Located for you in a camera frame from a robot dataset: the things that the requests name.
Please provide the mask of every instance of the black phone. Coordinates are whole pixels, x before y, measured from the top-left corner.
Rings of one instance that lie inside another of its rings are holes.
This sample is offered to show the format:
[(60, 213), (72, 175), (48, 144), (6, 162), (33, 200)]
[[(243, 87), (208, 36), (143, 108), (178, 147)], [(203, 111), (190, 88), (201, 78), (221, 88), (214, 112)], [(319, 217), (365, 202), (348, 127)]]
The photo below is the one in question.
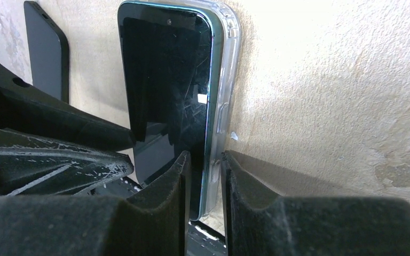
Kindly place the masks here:
[(68, 103), (69, 47), (64, 32), (33, 1), (24, 2), (32, 84)]
[(189, 151), (196, 220), (207, 201), (222, 24), (208, 10), (135, 1), (118, 21), (136, 177), (146, 186)]

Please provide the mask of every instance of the beige wall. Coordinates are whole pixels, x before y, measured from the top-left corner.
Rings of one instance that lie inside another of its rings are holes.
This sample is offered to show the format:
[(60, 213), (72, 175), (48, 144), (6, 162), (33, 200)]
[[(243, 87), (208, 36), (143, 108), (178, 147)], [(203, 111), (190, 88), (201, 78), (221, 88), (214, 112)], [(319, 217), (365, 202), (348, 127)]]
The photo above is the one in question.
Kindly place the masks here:
[[(40, 2), (70, 42), (72, 104), (128, 125), (120, 1)], [(410, 0), (225, 2), (244, 33), (227, 148), (284, 167), (253, 170), (284, 194), (410, 201)], [(22, 1), (0, 0), (0, 62), (31, 81)]]

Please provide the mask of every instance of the white paint speck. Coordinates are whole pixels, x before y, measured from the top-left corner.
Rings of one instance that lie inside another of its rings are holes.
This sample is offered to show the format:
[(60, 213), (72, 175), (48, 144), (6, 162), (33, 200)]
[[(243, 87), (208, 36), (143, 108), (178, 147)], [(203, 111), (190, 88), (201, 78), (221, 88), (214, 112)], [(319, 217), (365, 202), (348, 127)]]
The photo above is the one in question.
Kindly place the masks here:
[(230, 133), (230, 138), (234, 139), (234, 140), (238, 140), (238, 135), (236, 134), (236, 132), (232, 131)]
[(59, 173), (65, 171), (65, 170), (68, 170), (70, 167), (71, 167), (71, 164), (67, 164), (67, 165), (61, 166), (60, 168), (58, 168), (58, 169), (56, 169), (56, 170), (54, 170), (54, 171), (48, 173), (47, 175), (42, 176), (42, 177), (40, 177), (40, 178), (38, 178), (38, 179), (36, 179), (36, 180), (33, 180), (33, 181), (29, 182), (29, 183), (27, 183), (26, 185), (24, 185), (24, 186), (21, 187), (21, 188), (15, 189), (14, 191), (10, 192), (10, 193), (7, 194), (7, 195), (8, 195), (8, 196), (15, 196), (15, 195), (17, 195), (17, 194), (19, 194), (19, 193), (21, 193), (21, 192), (23, 192), (23, 191), (25, 191), (25, 190), (27, 190), (27, 189), (33, 187), (33, 186), (35, 186), (35, 185), (38, 185), (38, 184), (42, 183), (43, 181), (45, 181), (45, 180), (47, 180), (47, 179), (49, 179), (49, 178), (51, 178), (51, 177), (53, 177), (53, 176), (56, 176), (57, 174), (59, 174)]
[(218, 238), (214, 237), (212, 235), (210, 235), (208, 232), (206, 232), (205, 230), (201, 229), (199, 226), (195, 226), (195, 229), (197, 229), (197, 231), (199, 231), (200, 233), (204, 234), (207, 238), (211, 239), (211, 240), (215, 240), (217, 241)]

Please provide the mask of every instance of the clear phone case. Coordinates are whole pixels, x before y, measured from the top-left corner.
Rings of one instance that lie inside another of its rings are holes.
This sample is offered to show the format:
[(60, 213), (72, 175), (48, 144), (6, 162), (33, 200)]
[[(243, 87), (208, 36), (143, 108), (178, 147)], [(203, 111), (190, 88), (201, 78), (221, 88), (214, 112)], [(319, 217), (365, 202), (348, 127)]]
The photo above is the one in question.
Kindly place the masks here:
[(133, 0), (177, 6), (191, 6), (212, 11), (223, 27), (223, 52), (219, 75), (219, 89), (216, 102), (215, 120), (211, 142), (209, 173), (204, 177), (207, 186), (201, 198), (200, 215), (208, 214), (215, 206), (220, 181), (220, 159), (224, 151), (229, 123), (229, 104), (235, 83), (236, 66), (240, 48), (241, 30), (235, 12), (226, 4), (207, 0)]

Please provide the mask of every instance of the black screen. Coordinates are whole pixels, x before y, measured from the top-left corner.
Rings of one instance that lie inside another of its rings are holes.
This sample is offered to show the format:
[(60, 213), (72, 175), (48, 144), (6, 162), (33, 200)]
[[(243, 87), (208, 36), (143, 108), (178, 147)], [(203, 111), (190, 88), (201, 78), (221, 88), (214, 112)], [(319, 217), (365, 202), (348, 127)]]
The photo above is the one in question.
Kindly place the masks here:
[(204, 168), (211, 31), (192, 12), (140, 9), (139, 19), (124, 18), (120, 28), (130, 125), (138, 141), (136, 175), (147, 184), (190, 151), (194, 215)]

